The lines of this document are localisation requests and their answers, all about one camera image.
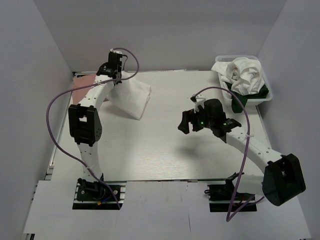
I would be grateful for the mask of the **white t-shirt red print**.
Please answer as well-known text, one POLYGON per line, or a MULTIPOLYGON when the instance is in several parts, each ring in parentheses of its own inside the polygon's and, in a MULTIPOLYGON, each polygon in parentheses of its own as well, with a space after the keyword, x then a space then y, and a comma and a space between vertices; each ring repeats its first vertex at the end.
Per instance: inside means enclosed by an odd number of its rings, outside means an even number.
POLYGON ((136 77, 122 81, 106 95, 106 99, 136 120, 143 116, 151 96, 150 85, 136 77))

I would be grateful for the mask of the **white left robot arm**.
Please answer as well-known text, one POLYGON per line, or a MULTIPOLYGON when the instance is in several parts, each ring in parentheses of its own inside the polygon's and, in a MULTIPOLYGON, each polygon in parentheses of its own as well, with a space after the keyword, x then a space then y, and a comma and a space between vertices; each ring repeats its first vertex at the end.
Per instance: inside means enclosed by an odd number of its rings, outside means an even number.
POLYGON ((118 48, 111 49, 108 61, 99 67, 94 76, 93 86, 78 104, 68 108, 69 132, 85 163, 83 178, 88 182, 104 179, 98 157, 98 141, 103 132, 99 109, 115 84, 121 82, 122 58, 123 53, 118 48))

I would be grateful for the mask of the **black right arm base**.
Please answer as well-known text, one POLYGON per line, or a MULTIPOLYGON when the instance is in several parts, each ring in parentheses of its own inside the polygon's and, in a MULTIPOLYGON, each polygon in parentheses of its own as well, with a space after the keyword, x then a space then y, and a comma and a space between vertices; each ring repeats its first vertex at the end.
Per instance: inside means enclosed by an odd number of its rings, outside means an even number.
MULTIPOLYGON (((215 183, 207 186, 204 195, 209 199, 209 210, 211 213, 228 212, 230 200, 235 189, 233 180, 238 176, 238 173, 234 173, 226 178, 222 184, 215 183)), ((237 192, 232 204, 231 212, 233 213, 238 207, 241 207, 249 198, 250 194, 237 192)))

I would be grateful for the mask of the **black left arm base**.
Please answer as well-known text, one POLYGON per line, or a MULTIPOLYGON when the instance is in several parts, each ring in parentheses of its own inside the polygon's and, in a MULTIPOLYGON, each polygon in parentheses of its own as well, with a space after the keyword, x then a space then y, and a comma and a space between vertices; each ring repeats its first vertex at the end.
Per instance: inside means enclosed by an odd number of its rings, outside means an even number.
POLYGON ((108 187, 100 182, 89 182, 79 178, 75 188, 73 210, 119 210, 119 206, 115 201, 115 195, 120 207, 124 203, 126 184, 109 182, 108 187))

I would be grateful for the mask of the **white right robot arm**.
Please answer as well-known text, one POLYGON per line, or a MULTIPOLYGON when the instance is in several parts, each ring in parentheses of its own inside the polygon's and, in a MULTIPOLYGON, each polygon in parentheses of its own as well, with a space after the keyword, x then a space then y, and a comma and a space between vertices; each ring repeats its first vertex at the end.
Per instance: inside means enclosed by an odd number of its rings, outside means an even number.
POLYGON ((225 180, 226 195, 233 200, 243 194, 260 195, 274 206, 280 206, 306 190, 299 159, 249 136, 237 120, 226 116, 218 99, 197 100, 193 109, 182 112, 177 128, 184 134, 209 129, 224 143, 246 154, 261 170, 261 176, 234 173, 225 180))

